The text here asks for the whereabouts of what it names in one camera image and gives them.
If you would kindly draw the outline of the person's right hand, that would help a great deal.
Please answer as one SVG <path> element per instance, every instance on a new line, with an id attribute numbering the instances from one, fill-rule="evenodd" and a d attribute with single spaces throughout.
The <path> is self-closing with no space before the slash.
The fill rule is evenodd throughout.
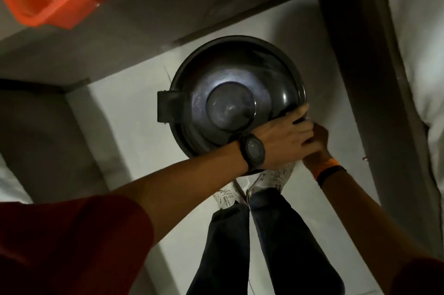
<path id="1" fill-rule="evenodd" d="M 329 131 L 322 125 L 314 123 L 313 133 L 314 135 L 304 142 L 304 145 L 311 146 L 316 151 L 302 160 L 304 166 L 312 173 L 332 159 L 328 151 Z"/>

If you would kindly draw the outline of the dark round lidded bin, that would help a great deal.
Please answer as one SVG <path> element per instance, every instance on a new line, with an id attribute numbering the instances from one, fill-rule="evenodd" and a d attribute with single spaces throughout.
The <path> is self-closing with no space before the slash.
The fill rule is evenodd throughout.
<path id="1" fill-rule="evenodd" d="M 169 124 L 188 158 L 235 140 L 306 103 L 293 61 L 275 45 L 228 35 L 194 50 L 169 90 L 157 93 L 157 122 Z"/>

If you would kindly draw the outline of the person's right forearm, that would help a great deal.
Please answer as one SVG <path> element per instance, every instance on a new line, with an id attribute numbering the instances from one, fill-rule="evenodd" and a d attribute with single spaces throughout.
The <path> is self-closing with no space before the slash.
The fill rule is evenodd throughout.
<path id="1" fill-rule="evenodd" d="M 444 295 L 444 262 L 409 236 L 340 166 L 318 183 L 385 295 Z"/>

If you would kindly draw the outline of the person's left forearm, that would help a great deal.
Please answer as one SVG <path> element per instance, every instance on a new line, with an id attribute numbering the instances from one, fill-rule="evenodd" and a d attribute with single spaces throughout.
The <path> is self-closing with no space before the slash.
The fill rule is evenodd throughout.
<path id="1" fill-rule="evenodd" d="M 207 198 L 247 172 L 238 141 L 172 164 L 111 192 L 136 202 L 151 220 L 153 244 Z"/>

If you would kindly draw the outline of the black wrist watch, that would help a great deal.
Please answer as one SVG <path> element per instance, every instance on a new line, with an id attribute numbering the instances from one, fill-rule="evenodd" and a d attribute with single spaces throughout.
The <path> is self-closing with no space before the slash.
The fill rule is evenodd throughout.
<path id="1" fill-rule="evenodd" d="M 238 142 L 240 151 L 244 161 L 247 163 L 247 174 L 252 174 L 258 171 L 265 161 L 265 147 L 262 141 L 253 133 L 242 133 Z"/>

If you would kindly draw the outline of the orange and black wristband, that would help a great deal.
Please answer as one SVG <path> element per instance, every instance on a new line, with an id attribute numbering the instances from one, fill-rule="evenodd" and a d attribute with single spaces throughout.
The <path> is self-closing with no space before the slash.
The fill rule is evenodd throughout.
<path id="1" fill-rule="evenodd" d="M 319 187 L 322 188 L 327 178 L 340 171 L 346 172 L 347 170 L 336 159 L 330 158 L 311 171 L 311 174 Z"/>

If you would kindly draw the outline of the white right shoe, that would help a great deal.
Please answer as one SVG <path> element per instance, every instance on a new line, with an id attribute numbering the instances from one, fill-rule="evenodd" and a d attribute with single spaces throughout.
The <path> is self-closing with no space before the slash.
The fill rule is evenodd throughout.
<path id="1" fill-rule="evenodd" d="M 247 202 L 250 197 L 259 191 L 274 188 L 282 192 L 283 187 L 290 179 L 296 163 L 292 162 L 277 170 L 264 170 L 257 179 L 251 184 L 246 191 Z"/>

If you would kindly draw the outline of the white shoe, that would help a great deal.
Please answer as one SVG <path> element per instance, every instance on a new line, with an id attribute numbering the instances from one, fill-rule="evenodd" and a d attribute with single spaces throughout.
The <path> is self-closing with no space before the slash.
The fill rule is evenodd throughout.
<path id="1" fill-rule="evenodd" d="M 219 209 L 227 209 L 235 204 L 243 203 L 243 197 L 235 181 L 230 182 L 213 194 Z"/>
<path id="2" fill-rule="evenodd" d="M 250 197 L 259 191 L 274 188 L 282 192 L 283 187 L 290 179 L 296 163 L 292 162 L 277 170 L 264 170 L 257 179 L 251 184 L 246 191 L 247 202 Z"/>

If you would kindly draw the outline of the white left shoe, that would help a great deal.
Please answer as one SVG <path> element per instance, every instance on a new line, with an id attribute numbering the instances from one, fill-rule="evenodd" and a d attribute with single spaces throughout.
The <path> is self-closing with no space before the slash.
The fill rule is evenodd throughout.
<path id="1" fill-rule="evenodd" d="M 243 203 L 243 197 L 235 181 L 230 182 L 213 194 L 219 209 L 227 209 L 235 204 Z"/>

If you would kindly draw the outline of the dark blue jeans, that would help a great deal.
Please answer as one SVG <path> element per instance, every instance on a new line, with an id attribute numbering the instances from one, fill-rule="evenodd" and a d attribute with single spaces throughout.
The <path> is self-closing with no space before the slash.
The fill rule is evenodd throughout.
<path id="1" fill-rule="evenodd" d="M 186 295 L 247 295 L 253 217 L 275 295 L 345 295 L 308 226 L 276 188 L 216 211 Z"/>

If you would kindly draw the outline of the white mattress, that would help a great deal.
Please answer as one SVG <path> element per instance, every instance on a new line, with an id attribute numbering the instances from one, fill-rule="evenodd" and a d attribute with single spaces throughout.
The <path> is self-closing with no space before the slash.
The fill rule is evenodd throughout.
<path id="1" fill-rule="evenodd" d="M 389 0 L 413 101 L 429 127 L 432 172 L 444 207 L 444 0 Z"/>

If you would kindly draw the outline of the grey table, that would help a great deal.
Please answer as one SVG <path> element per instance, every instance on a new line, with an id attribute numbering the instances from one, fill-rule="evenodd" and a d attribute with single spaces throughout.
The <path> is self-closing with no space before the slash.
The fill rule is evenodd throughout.
<path id="1" fill-rule="evenodd" d="M 97 81 L 285 0 L 106 0 L 72 30 L 24 28 L 0 1 L 0 80 Z"/>

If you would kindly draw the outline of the grey cabinet block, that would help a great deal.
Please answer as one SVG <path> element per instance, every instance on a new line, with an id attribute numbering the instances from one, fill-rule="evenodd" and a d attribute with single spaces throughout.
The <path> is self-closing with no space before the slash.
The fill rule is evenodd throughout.
<path id="1" fill-rule="evenodd" d="M 0 155 L 39 204 L 109 191 L 58 86 L 0 79 Z"/>

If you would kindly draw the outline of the red shirt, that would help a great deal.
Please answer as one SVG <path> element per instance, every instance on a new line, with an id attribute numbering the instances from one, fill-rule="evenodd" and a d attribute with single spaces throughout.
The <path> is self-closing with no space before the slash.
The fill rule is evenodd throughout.
<path id="1" fill-rule="evenodd" d="M 153 239 L 126 197 L 0 203 L 0 295 L 128 295 Z"/>

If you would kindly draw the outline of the grey bed frame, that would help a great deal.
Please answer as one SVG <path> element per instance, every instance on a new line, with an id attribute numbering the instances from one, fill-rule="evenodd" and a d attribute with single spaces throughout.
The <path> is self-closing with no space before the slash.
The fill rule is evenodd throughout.
<path id="1" fill-rule="evenodd" d="M 444 260 L 441 194 L 389 0 L 319 0 L 381 206 Z"/>

